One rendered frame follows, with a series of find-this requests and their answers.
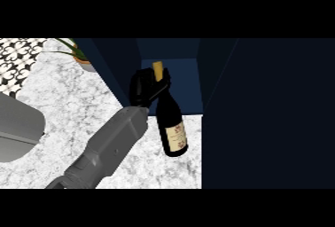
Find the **dark wine bottle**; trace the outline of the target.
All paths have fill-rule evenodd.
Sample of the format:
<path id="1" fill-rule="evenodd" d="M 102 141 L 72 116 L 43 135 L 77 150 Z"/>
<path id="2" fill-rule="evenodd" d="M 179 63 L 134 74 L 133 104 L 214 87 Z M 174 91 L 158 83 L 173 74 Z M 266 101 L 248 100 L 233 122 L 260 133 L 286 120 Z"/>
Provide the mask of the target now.
<path id="1" fill-rule="evenodd" d="M 179 157 L 189 149 L 179 104 L 165 90 L 157 102 L 157 125 L 165 155 Z"/>

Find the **dark navy cabinet door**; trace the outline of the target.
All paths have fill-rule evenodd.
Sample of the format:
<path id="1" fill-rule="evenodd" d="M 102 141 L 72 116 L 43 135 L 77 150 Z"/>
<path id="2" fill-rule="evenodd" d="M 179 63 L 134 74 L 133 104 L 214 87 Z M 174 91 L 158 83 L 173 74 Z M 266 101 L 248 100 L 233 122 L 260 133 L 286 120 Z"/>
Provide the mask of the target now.
<path id="1" fill-rule="evenodd" d="M 335 39 L 242 39 L 202 116 L 207 188 L 335 188 Z"/>

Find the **potted green plant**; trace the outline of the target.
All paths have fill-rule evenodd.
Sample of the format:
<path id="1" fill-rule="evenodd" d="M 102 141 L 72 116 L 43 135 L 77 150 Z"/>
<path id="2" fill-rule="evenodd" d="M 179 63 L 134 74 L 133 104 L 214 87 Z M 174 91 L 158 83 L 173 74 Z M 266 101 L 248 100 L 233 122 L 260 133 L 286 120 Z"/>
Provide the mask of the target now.
<path id="1" fill-rule="evenodd" d="M 62 38 L 56 38 L 56 41 L 59 41 L 71 50 L 70 52 L 64 51 L 62 54 L 70 55 L 74 58 L 75 62 L 86 71 L 89 71 L 90 73 L 96 73 L 96 69 L 87 59 L 87 56 L 78 48 L 75 39 L 71 38 L 70 42 L 67 42 Z"/>

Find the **dark blue open cabinet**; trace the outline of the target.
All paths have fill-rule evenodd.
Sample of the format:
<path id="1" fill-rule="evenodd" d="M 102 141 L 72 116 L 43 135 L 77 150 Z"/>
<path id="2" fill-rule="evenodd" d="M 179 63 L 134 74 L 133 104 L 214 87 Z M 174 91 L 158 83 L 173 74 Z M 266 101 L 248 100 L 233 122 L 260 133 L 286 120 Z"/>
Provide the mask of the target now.
<path id="1" fill-rule="evenodd" d="M 134 72 L 160 61 L 170 72 L 170 93 L 182 113 L 204 113 L 235 38 L 77 38 L 75 43 L 124 106 Z"/>

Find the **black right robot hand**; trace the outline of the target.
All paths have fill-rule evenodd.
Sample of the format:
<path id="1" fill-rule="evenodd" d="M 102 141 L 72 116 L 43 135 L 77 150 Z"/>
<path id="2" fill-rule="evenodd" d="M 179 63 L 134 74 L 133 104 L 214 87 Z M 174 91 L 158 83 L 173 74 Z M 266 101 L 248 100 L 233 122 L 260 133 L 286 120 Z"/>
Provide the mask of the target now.
<path id="1" fill-rule="evenodd" d="M 157 81 L 155 70 L 140 69 L 132 78 L 130 104 L 132 106 L 149 107 L 160 95 L 170 88 L 168 69 L 162 70 L 162 79 Z"/>

